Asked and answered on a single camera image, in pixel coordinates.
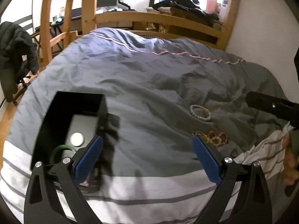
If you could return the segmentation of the person's right hand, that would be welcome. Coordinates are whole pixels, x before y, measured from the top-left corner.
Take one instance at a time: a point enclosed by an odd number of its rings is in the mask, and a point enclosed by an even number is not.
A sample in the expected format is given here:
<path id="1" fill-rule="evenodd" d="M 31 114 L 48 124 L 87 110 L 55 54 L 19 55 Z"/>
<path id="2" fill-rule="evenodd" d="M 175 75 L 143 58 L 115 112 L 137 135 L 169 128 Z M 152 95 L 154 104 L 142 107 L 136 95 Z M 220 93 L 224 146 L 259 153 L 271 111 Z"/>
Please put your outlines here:
<path id="1" fill-rule="evenodd" d="M 284 160 L 283 160 L 283 181 L 287 186 L 291 186 L 298 180 L 298 170 L 296 167 L 298 165 L 298 158 L 296 159 L 291 146 L 290 135 L 287 133 L 284 136 L 282 147 L 285 150 Z"/>

